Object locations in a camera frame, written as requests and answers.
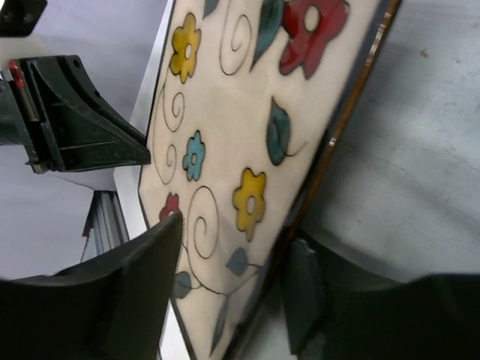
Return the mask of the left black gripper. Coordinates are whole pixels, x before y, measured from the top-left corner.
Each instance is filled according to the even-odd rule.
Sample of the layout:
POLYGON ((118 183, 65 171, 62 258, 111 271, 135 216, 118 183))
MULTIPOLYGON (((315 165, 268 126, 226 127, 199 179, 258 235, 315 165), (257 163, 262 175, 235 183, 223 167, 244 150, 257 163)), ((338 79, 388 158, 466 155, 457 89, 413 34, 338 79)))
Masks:
POLYGON ((33 173, 150 162, 145 135, 104 100, 77 55, 11 59, 1 68, 1 146, 23 146, 33 173))

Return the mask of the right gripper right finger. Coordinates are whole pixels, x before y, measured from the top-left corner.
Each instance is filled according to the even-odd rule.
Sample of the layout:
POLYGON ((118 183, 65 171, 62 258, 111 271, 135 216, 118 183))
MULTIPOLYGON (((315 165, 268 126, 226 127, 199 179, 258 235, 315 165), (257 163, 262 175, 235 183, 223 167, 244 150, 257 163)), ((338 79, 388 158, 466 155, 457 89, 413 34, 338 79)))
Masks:
POLYGON ((280 274, 298 359, 477 359, 479 276, 397 282, 299 232, 280 274))

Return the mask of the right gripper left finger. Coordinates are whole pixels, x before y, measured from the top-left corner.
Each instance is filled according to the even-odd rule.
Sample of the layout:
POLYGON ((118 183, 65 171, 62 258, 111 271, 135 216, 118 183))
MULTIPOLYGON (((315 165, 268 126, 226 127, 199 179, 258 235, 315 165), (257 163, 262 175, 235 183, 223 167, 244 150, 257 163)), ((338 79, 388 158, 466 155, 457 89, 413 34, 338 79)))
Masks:
POLYGON ((53 275, 1 282, 3 359, 155 359, 182 240, 172 214, 53 275))

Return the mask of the cream square floral plate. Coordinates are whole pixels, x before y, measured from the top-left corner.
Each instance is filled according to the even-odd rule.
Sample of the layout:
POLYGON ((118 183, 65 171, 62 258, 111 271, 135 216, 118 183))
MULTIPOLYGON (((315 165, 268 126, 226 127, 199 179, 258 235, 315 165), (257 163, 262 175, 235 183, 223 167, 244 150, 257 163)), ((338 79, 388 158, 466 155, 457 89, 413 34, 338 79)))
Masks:
POLYGON ((227 359, 398 1, 173 1, 139 203, 182 232, 164 359, 227 359))

